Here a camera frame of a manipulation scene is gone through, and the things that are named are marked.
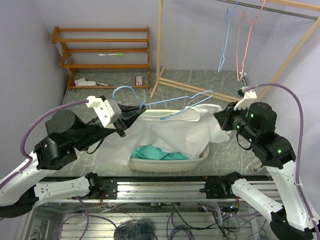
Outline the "cream plastic laundry basket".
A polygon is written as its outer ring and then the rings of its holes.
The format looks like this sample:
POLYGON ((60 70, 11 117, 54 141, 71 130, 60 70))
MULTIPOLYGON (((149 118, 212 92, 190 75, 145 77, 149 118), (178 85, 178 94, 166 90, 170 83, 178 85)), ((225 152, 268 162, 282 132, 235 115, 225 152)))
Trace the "cream plastic laundry basket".
POLYGON ((140 172, 176 173, 194 170, 209 154, 212 139, 208 129, 211 117, 206 110, 192 107, 167 120, 161 120, 178 110, 147 110, 142 114, 140 123, 147 133, 132 147, 128 166, 140 172), (189 159, 185 160, 149 160, 131 158, 136 148, 154 146, 163 152, 180 152, 189 159))

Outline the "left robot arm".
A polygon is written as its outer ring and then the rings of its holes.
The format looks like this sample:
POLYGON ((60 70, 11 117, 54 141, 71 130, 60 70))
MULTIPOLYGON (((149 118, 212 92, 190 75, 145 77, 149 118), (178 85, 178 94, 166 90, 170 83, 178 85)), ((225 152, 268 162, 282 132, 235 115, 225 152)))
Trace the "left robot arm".
POLYGON ((76 151, 86 151, 113 133, 125 137, 125 131, 146 107, 118 104, 115 110, 104 110, 102 116, 85 123, 73 111, 59 107, 45 123, 47 136, 20 166, 0 181, 0 217, 20 217, 55 200, 99 198, 104 187, 96 173, 60 182, 43 183, 42 179, 77 160, 76 151))

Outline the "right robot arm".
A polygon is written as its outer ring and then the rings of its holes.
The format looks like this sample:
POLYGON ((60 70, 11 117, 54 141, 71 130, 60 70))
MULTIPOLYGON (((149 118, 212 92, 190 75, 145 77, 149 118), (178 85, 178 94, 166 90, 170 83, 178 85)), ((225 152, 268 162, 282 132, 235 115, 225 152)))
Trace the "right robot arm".
POLYGON ((214 117, 222 130, 234 130, 249 142, 249 150, 271 175, 281 201, 271 199, 237 172, 224 176, 221 194, 246 201, 268 221, 279 240, 312 240, 320 232, 320 217, 299 193, 298 161, 291 143, 275 132, 276 112, 263 102, 254 102, 245 109, 236 109, 232 102, 214 117))

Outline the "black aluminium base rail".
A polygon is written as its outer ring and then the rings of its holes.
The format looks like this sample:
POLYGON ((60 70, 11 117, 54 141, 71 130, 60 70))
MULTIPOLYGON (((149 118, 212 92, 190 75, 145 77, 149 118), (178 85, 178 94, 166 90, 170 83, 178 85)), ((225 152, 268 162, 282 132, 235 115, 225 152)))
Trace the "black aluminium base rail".
POLYGON ((223 186, 221 176, 128 176, 101 177, 101 193, 87 202, 174 202, 226 200, 236 198, 223 186))

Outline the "wooden shoe rack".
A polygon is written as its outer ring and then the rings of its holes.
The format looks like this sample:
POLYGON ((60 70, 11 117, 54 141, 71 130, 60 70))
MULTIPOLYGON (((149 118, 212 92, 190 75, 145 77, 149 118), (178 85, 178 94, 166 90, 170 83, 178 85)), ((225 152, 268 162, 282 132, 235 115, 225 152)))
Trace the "wooden shoe rack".
POLYGON ((56 26, 51 34, 51 42, 60 44, 62 56, 60 67, 68 69, 69 77, 67 88, 73 89, 98 89, 98 86, 77 86, 77 70, 147 70, 147 84, 134 85, 134 89, 151 88, 151 69, 150 69, 150 28, 61 28, 56 26), (142 33, 144 38, 66 38, 63 33, 142 33), (70 48, 68 44, 145 44, 141 48, 70 48), (75 63, 72 53, 88 54, 111 54, 120 56, 123 53, 144 53, 147 55, 146 63, 75 63))

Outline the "green white marker pen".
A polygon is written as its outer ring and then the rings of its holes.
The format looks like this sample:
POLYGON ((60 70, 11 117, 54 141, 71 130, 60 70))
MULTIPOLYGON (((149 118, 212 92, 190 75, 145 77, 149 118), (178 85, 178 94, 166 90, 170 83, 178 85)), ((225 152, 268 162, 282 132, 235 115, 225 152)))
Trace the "green white marker pen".
POLYGON ((98 56, 104 57, 104 56, 123 56, 123 53, 99 53, 98 56))

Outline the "red white pen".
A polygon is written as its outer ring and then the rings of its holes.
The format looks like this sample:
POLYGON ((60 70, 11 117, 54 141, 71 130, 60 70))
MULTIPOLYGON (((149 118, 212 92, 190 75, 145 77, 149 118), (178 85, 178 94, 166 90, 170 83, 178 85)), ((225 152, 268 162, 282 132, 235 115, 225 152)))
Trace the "red white pen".
POLYGON ((106 83, 102 83, 102 82, 96 82, 97 86, 104 86, 104 87, 114 87, 114 85, 110 85, 110 84, 106 84, 106 83))

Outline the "blue hanger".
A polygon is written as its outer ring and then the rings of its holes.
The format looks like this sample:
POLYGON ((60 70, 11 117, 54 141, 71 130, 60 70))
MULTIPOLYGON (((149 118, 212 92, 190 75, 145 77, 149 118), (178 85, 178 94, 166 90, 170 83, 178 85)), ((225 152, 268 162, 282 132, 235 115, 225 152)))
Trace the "blue hanger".
POLYGON ((167 120, 169 118, 172 118, 173 116, 175 115, 178 115, 178 114, 181 114, 189 109, 191 109, 192 107, 195 107, 196 105, 199 105, 209 99, 211 99, 212 97, 215 96, 215 92, 213 90, 205 90, 205 91, 201 91, 199 93, 196 93, 195 95, 193 96, 180 96, 180 97, 174 97, 174 98, 170 98, 170 99, 165 99, 165 100, 161 100, 161 101, 155 101, 155 102, 150 102, 150 103, 146 103, 146 102, 143 102, 141 100, 141 98, 138 96, 138 94, 136 93, 136 91, 134 90, 133 87, 131 86, 128 86, 128 85, 123 85, 123 86, 120 86, 120 87, 117 87, 113 93, 112 93, 112 99, 113 100, 117 100, 117 93, 122 90, 122 89, 129 89, 133 92, 134 96, 135 96, 135 99, 137 100, 138 102, 138 105, 139 105, 139 109, 142 109, 142 107, 147 107, 147 106, 152 106, 152 105, 159 105, 159 104, 164 104, 164 103, 168 103, 168 102, 173 102, 173 101, 178 101, 178 100, 182 100, 182 99, 189 99, 190 101, 196 99, 197 97, 199 96, 203 96, 204 94, 209 94, 209 96, 207 96, 206 98, 198 101, 198 102, 195 102, 193 103, 192 105, 190 106, 186 106, 185 108, 183 109, 180 109, 178 110, 177 112, 174 112, 174 113, 171 113, 167 116, 163 116, 161 117, 160 119, 161 120, 167 120))
POLYGON ((223 42, 221 47, 221 54, 219 59, 219 65, 217 71, 220 72, 223 69, 225 60, 226 60, 226 51, 228 47, 228 40, 229 40, 229 32, 230 32, 230 26, 231 21, 234 15, 234 12, 239 4, 239 1, 237 0, 234 4, 234 7, 232 10, 229 10, 229 8, 226 9, 225 19, 224 19, 224 25, 223 25, 223 42))

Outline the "pink wire hanger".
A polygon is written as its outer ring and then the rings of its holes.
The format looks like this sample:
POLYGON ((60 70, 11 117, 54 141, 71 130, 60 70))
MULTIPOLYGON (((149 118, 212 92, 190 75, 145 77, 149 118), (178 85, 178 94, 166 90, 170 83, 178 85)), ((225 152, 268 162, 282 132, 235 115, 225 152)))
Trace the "pink wire hanger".
POLYGON ((261 6, 258 8, 254 17, 250 18, 247 12, 244 10, 240 18, 240 24, 238 27, 237 41, 236 41, 236 53, 235 53, 235 66, 236 66, 236 73, 237 73, 236 79, 238 82, 240 82, 245 77, 246 60, 247 60, 253 27, 255 25, 255 22, 257 21, 257 18, 260 16, 261 12, 265 7, 266 0, 260 0, 260 2, 261 2, 261 6))

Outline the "white box on rack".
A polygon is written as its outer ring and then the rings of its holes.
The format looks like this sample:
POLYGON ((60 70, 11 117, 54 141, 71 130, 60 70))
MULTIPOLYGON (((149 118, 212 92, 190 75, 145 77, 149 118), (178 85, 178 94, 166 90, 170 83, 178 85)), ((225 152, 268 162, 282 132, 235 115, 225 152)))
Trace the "white box on rack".
POLYGON ((75 87, 96 87, 97 83, 95 81, 87 80, 85 77, 75 80, 74 82, 75 87))

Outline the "teal t shirt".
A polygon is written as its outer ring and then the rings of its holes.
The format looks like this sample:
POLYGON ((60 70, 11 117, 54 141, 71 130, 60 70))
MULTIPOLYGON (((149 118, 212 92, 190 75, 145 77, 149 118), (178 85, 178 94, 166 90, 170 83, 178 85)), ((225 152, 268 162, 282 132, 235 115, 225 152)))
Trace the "teal t shirt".
POLYGON ((162 151, 159 147, 152 145, 145 145, 142 147, 136 148, 132 154, 132 159, 142 159, 142 160, 188 160, 189 157, 182 154, 181 152, 165 152, 162 151))

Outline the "white t shirt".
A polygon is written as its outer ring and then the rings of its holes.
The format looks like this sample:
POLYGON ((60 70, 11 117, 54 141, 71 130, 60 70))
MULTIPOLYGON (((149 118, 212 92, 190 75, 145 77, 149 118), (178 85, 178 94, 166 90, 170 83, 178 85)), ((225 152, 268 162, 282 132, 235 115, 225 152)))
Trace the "white t shirt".
POLYGON ((230 132, 222 130, 214 114, 222 108, 198 104, 177 114, 141 115, 125 130, 108 136, 100 147, 97 160, 128 165, 130 159, 187 160, 200 156, 208 144, 224 143, 230 132))

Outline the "red white small box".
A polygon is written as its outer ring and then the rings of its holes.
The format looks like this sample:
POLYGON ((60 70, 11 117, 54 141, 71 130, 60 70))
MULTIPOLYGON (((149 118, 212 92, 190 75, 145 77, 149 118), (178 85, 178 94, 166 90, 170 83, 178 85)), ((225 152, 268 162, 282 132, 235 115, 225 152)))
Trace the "red white small box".
POLYGON ((143 77, 142 76, 135 77, 135 86, 143 86, 143 77))

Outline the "metal hanging rod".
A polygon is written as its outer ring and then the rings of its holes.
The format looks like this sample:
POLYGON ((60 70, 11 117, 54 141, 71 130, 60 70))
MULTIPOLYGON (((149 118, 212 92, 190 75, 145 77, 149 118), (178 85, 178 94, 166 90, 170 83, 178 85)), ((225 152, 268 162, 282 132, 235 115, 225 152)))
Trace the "metal hanging rod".
MULTIPOLYGON (((235 6, 242 6, 246 8, 251 8, 251 9, 261 9, 259 5, 254 5, 254 4, 249 4, 249 3, 244 3, 244 2, 237 2, 234 0, 216 0, 217 2, 225 3, 225 4, 232 4, 235 6)), ((316 16, 311 16, 307 14, 302 14, 302 13, 296 13, 296 12, 291 12, 291 11, 285 11, 285 10, 279 10, 275 8, 270 8, 270 7, 263 7, 263 11, 271 12, 271 13, 277 13, 277 14, 282 14, 282 15, 287 15, 287 16, 292 16, 292 17, 297 17, 297 18, 303 18, 303 19, 308 19, 308 20, 318 20, 318 17, 316 16)))

